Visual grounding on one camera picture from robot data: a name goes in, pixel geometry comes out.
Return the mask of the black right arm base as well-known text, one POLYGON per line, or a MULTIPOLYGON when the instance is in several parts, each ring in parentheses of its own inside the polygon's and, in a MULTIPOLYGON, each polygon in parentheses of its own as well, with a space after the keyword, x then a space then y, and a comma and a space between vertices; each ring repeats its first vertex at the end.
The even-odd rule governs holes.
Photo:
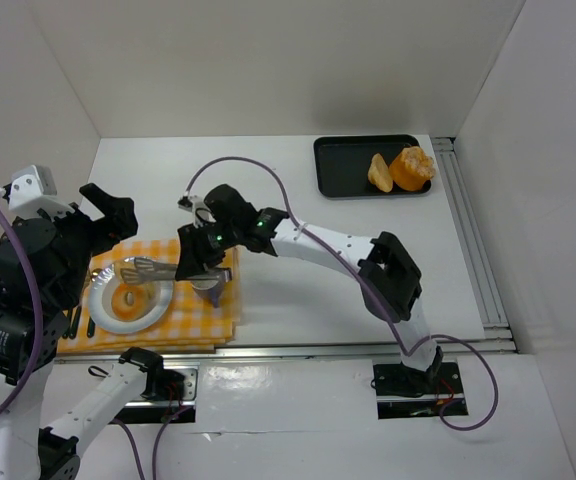
POLYGON ((370 383, 376 394, 380 420, 466 416, 468 407, 456 362, 444 362, 430 386, 415 384, 402 364, 374 364, 370 383))

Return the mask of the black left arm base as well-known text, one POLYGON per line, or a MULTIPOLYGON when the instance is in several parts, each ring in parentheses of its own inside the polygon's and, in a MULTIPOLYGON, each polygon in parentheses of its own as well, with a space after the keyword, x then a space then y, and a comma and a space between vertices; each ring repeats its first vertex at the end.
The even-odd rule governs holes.
POLYGON ((157 425, 172 418, 173 424, 196 420, 199 372, 196 367, 177 367, 152 398, 138 397, 126 404, 116 418, 128 425, 157 425))

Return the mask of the stainless steel serving tongs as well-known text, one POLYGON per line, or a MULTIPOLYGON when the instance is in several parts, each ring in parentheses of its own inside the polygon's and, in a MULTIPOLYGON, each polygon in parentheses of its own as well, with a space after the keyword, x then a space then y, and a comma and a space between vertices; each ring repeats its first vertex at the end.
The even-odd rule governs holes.
POLYGON ((158 262, 148 257, 131 257, 113 264, 114 273, 119 280, 127 285, 142 285, 160 281, 208 281, 229 282, 232 280, 230 268, 215 268, 196 275, 181 275, 177 273, 177 265, 158 262))

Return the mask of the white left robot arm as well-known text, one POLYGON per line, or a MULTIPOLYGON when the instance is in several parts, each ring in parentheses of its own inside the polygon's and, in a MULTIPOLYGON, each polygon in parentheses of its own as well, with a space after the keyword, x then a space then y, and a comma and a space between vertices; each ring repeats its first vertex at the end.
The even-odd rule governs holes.
POLYGON ((0 210, 0 479, 73 479, 92 441, 136 398, 179 404, 184 378, 150 350, 132 347, 75 407, 41 422, 58 342, 78 307, 90 260, 134 236, 134 203, 94 184, 81 194, 99 211, 50 207, 8 220, 0 210))

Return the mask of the ring donut bread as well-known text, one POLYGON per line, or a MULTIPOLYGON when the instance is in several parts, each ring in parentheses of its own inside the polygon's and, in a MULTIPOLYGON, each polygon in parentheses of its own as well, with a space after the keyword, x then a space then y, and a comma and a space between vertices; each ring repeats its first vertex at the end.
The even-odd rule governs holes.
POLYGON ((150 301, 150 292, 144 285, 121 283, 114 290, 110 305, 118 320, 132 322, 147 312, 150 301))

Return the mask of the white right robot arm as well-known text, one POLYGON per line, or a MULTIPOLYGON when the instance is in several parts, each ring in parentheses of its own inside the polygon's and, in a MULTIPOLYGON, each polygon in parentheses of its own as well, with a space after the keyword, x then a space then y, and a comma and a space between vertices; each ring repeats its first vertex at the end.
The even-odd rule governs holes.
POLYGON ((227 184, 205 197, 186 194, 178 206, 194 221, 178 230, 176 280, 223 275, 225 253, 234 247, 334 270, 353 279, 366 309, 388 324, 410 383, 423 388, 436 382, 443 353, 423 315, 421 271, 394 234, 371 238, 309 225, 288 207, 257 209, 227 184))

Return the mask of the oval bread roll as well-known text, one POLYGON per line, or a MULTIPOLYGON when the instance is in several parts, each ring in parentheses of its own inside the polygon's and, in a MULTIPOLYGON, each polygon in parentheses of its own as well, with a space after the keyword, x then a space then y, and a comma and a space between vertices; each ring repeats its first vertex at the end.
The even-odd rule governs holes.
POLYGON ((112 278, 118 278, 121 279, 121 267, 117 266, 115 263, 111 263, 110 265, 107 265, 106 267, 104 267, 98 274, 98 277, 103 281, 103 282, 108 282, 110 281, 112 278))

